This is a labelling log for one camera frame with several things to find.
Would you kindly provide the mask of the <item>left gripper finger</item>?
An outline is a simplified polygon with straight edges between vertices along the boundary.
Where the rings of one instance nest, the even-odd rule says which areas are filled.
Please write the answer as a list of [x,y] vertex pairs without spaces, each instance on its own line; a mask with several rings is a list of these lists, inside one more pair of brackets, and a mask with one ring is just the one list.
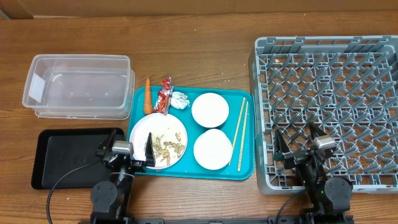
[[152,146],[152,133],[149,133],[145,146],[146,166],[155,167],[155,157]]
[[95,156],[103,157],[109,150],[111,150],[114,144],[114,137],[116,135],[116,129],[113,129],[108,137],[98,146]]

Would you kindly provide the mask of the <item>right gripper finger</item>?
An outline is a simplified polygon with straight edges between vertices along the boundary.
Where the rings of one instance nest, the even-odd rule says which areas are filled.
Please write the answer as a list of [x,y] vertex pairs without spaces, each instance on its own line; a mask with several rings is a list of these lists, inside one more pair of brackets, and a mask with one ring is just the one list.
[[288,145],[286,144],[282,133],[279,129],[275,130],[274,136],[274,160],[283,161],[285,156],[290,152]]
[[310,130],[310,135],[312,138],[312,143],[315,145],[317,140],[322,139],[324,136],[326,136],[326,133],[322,131],[315,123],[310,121],[308,124],[308,128]]

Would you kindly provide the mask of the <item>orange carrot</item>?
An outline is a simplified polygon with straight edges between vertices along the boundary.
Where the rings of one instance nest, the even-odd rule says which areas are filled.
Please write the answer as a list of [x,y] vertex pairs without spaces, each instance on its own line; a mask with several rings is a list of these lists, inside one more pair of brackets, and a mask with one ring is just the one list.
[[150,78],[146,79],[145,83],[145,93],[144,93],[144,114],[148,115],[152,113],[152,95],[151,95],[151,85]]

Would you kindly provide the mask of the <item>wooden chopstick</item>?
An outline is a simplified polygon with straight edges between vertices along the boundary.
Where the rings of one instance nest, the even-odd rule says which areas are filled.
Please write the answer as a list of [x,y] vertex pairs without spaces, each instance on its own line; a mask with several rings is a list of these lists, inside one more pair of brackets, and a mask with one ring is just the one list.
[[238,131],[239,131],[239,127],[240,127],[241,118],[242,118],[242,115],[243,115],[243,109],[244,109],[245,102],[246,102],[246,97],[244,97],[243,100],[242,100],[241,109],[240,109],[239,117],[238,117],[238,122],[237,122],[237,125],[236,125],[236,130],[235,130],[234,139],[233,139],[233,143],[232,143],[232,156],[231,156],[231,159],[230,159],[228,165],[231,165],[231,161],[232,161],[232,157],[233,157],[233,153],[234,153],[234,148],[235,148],[235,145],[236,145],[236,140],[237,140],[237,136],[238,136]]
[[242,159],[243,159],[244,138],[245,138],[245,134],[246,134],[246,121],[247,121],[247,116],[248,116],[248,106],[249,106],[249,102],[247,101],[246,107],[245,107],[243,131],[242,131],[241,145],[240,145],[240,151],[239,151],[239,161],[238,161],[238,169],[237,169],[238,172],[241,171],[241,164],[242,164]]

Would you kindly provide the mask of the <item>white bowl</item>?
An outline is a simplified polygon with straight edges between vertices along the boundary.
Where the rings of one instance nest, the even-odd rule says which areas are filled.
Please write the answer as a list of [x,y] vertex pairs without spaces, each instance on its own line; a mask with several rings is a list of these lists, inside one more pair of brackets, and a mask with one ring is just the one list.
[[232,144],[219,129],[209,129],[201,134],[194,143],[195,160],[208,170],[222,169],[228,165],[232,156]]

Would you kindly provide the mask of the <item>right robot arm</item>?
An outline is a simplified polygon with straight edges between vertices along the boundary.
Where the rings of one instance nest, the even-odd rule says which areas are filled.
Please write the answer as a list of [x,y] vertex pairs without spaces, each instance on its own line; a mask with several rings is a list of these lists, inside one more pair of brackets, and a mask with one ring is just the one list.
[[[312,146],[310,149],[291,152],[280,130],[275,130],[274,160],[281,161],[284,169],[293,169],[304,189],[286,201],[279,209],[274,223],[353,223],[347,217],[353,184],[346,178],[327,177],[323,168],[325,161],[336,151],[336,141],[313,122],[307,123]],[[297,216],[282,216],[284,208],[293,200],[307,194],[310,208],[303,208]]]

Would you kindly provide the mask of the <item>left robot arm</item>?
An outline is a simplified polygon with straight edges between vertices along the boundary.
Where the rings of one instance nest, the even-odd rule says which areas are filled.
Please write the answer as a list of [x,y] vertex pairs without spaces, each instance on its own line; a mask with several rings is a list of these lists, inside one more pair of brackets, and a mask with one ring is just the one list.
[[91,191],[90,223],[137,223],[127,212],[135,174],[145,173],[148,167],[155,166],[151,133],[147,136],[142,161],[133,158],[131,142],[117,141],[115,135],[116,130],[113,130],[96,150],[96,156],[111,173],[109,180],[98,182]]

